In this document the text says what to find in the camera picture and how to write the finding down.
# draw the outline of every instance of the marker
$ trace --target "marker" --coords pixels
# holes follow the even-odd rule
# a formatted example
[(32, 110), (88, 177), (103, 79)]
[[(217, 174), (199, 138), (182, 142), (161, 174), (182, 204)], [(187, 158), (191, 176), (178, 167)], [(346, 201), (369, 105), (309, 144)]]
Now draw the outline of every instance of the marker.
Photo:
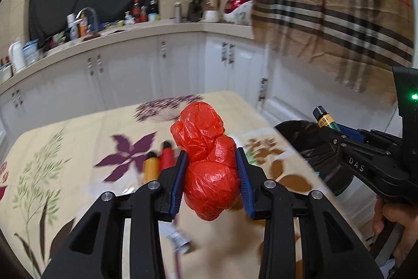
[(150, 151), (143, 163), (142, 167), (142, 180), (146, 184), (150, 181), (158, 180), (160, 175), (160, 160), (157, 157), (157, 154), (153, 151)]
[(166, 169), (174, 167), (176, 164), (174, 162), (174, 152), (171, 149), (171, 143), (164, 141), (162, 143), (162, 151), (160, 155), (160, 169)]
[(334, 130), (341, 131), (338, 124), (335, 123), (334, 119), (331, 117), (330, 114), (323, 108), (323, 106), (317, 106), (312, 114), (314, 115), (315, 119), (318, 121), (319, 127), (327, 126)]

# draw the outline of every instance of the black cap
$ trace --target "black cap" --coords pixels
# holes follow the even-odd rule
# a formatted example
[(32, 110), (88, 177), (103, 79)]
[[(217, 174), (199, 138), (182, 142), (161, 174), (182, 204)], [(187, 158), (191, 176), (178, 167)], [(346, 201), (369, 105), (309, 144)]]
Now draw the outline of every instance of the black cap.
[(147, 153), (146, 160), (148, 160), (149, 158), (156, 158), (156, 157), (157, 157), (156, 152), (151, 150), (150, 152)]
[(164, 141), (163, 143), (162, 143), (162, 148), (164, 149), (164, 148), (170, 148), (171, 149), (171, 143), (170, 142), (168, 142), (168, 141)]
[(321, 116), (327, 114), (327, 111), (323, 108), (323, 106), (317, 106), (313, 110), (312, 114), (315, 117), (315, 119), (318, 121), (321, 118)]

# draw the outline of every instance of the black trash bag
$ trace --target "black trash bag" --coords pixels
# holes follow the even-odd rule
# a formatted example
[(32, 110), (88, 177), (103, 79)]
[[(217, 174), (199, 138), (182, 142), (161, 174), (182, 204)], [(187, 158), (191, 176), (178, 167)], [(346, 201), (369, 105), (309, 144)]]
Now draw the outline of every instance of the black trash bag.
[(319, 126), (308, 121), (285, 121), (275, 126), (295, 148), (335, 196), (340, 195), (354, 178), (353, 172), (337, 162), (328, 142), (319, 137)]

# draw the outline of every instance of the electric kettle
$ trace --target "electric kettle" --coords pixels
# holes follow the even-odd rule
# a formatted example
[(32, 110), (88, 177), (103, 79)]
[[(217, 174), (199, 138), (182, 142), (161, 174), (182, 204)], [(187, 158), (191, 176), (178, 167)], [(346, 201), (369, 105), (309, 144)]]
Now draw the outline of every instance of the electric kettle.
[(26, 67), (24, 53), (22, 50), (22, 42), (17, 38), (9, 47), (9, 58), (13, 64), (15, 73), (20, 72)]

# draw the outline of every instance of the red marker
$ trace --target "red marker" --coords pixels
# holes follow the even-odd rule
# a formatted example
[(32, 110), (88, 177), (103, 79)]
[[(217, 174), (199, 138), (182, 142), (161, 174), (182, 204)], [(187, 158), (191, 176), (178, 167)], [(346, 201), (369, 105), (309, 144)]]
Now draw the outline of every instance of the red marker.
[(164, 141), (162, 143), (162, 151), (160, 155), (160, 169), (166, 169), (170, 167), (174, 167), (176, 165), (174, 161), (174, 152), (171, 149), (171, 143), (168, 141)]

